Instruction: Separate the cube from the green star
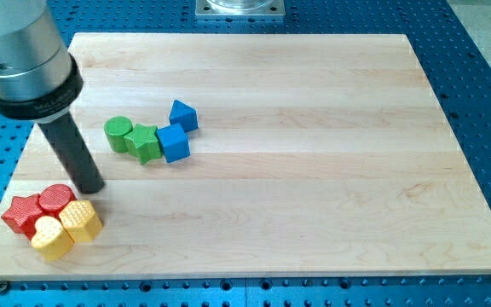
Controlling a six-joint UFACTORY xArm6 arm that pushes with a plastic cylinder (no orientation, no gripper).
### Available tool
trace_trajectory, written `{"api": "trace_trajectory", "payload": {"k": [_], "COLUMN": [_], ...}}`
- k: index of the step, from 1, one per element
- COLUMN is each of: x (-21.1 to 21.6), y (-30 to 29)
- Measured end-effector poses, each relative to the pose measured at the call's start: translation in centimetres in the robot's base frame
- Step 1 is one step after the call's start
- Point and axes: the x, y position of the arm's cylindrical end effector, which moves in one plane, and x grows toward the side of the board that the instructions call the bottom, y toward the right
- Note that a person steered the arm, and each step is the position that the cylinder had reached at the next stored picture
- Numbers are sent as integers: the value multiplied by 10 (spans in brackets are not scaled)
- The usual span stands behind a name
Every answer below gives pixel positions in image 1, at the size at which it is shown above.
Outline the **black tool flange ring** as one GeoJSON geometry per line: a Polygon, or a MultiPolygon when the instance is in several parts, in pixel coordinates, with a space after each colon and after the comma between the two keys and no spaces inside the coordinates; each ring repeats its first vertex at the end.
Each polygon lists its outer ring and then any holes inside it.
{"type": "Polygon", "coordinates": [[[69,54],[72,68],[65,81],[44,96],[25,101],[0,99],[0,114],[9,119],[34,120],[55,115],[69,107],[80,94],[84,81],[74,57],[69,54]]]}

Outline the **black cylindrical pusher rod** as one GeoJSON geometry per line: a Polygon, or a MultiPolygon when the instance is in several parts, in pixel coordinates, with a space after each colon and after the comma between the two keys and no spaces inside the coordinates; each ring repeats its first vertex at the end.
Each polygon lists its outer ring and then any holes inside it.
{"type": "Polygon", "coordinates": [[[105,183],[70,113],[46,124],[38,124],[76,189],[95,194],[105,183]]]}

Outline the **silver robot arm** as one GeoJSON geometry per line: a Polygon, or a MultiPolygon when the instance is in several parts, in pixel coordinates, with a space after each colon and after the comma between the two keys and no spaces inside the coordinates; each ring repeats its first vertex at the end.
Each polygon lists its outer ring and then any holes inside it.
{"type": "Polygon", "coordinates": [[[69,107],[84,81],[43,0],[0,0],[0,114],[35,122],[83,194],[104,181],[69,107]]]}

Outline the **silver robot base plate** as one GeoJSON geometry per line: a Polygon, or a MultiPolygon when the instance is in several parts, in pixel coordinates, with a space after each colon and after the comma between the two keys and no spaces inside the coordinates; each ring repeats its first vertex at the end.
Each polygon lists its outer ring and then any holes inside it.
{"type": "Polygon", "coordinates": [[[284,0],[196,0],[198,17],[274,16],[286,14],[284,0]]]}

